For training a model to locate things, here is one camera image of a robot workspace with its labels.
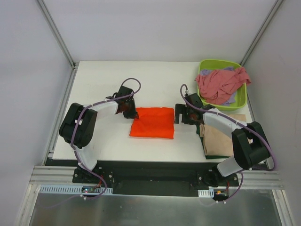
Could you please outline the orange t shirt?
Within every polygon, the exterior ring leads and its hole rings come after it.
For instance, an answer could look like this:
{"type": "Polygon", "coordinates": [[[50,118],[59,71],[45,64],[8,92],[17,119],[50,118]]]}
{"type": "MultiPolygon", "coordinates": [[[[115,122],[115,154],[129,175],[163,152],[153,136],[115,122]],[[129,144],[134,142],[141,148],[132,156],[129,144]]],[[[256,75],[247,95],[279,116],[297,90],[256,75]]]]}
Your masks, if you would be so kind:
{"type": "Polygon", "coordinates": [[[129,135],[142,138],[174,138],[174,109],[168,107],[139,107],[129,135]]]}

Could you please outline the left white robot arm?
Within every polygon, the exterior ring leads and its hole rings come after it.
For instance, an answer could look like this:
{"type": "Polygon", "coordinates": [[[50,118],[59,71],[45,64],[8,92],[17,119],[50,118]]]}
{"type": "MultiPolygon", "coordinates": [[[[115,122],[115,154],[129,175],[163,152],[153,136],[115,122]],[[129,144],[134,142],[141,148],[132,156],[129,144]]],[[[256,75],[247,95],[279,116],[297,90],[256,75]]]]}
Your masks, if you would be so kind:
{"type": "Polygon", "coordinates": [[[126,119],[138,119],[134,93],[131,88],[122,85],[118,92],[106,97],[104,101],[88,106],[73,103],[69,107],[59,135],[70,144],[79,166],[85,169],[83,178],[87,182],[95,183],[100,174],[95,169],[97,156],[92,145],[96,121],[118,113],[122,113],[126,119]]]}

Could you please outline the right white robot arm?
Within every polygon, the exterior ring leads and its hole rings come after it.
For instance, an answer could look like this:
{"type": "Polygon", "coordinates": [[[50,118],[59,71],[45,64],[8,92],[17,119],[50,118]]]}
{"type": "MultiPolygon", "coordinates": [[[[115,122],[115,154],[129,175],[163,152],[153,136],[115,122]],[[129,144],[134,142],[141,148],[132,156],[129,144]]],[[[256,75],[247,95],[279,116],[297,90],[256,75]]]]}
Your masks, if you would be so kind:
{"type": "Polygon", "coordinates": [[[185,104],[175,105],[174,122],[189,125],[205,124],[219,130],[231,138],[233,155],[217,164],[213,169],[212,182],[222,186],[229,175],[248,170],[254,165],[271,157],[261,124],[245,123],[223,114],[212,105],[203,105],[200,97],[194,93],[182,96],[185,104]]]}

